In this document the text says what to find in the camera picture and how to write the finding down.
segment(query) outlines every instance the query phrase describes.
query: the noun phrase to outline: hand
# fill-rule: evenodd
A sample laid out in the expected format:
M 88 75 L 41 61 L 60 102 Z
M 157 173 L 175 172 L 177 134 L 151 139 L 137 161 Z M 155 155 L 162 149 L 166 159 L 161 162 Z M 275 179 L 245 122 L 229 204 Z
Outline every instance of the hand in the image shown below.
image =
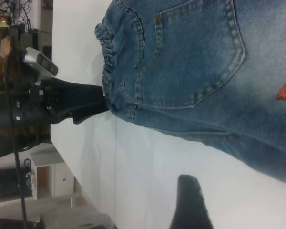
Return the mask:
M 0 52 L 1 52 L 0 54 L 1 54 L 2 58 L 5 58 L 11 52 L 10 42 L 11 42 L 11 37 L 6 37 L 6 38 L 2 39 L 1 47 L 0 47 Z

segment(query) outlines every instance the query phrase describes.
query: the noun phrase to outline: back pocket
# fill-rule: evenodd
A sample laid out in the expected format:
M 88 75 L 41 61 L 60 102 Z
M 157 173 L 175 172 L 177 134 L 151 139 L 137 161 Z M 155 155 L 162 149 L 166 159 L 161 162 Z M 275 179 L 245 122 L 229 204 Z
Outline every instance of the back pocket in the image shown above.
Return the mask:
M 136 81 L 138 104 L 193 107 L 245 58 L 233 0 L 193 0 L 155 16 L 157 46 Z

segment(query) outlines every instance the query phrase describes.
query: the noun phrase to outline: blue denim jeans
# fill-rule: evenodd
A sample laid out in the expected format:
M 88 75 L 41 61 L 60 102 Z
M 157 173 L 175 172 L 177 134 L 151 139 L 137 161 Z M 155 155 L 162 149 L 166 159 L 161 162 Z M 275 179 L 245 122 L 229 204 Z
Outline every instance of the blue denim jeans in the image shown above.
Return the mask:
M 114 0 L 95 34 L 115 116 L 286 182 L 286 0 Z

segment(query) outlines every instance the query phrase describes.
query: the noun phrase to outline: white table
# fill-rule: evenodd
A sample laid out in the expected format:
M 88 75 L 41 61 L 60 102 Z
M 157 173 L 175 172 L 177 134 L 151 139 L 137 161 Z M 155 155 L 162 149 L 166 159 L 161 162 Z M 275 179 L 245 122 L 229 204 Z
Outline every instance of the white table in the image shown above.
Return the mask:
M 94 27 L 110 0 L 55 0 L 53 61 L 59 78 L 101 85 Z M 180 174 L 200 181 L 215 229 L 286 228 L 286 184 L 201 143 L 162 135 L 110 112 L 51 127 L 54 145 L 83 191 L 119 229 L 168 229 Z

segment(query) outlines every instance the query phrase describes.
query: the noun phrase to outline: white cabinet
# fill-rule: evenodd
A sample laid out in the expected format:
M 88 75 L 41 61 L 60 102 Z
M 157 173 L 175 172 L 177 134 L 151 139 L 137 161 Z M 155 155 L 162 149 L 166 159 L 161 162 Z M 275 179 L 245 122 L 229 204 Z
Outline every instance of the white cabinet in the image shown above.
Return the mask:
M 34 199 L 74 193 L 74 175 L 55 148 L 31 153 L 30 157 L 36 177 Z

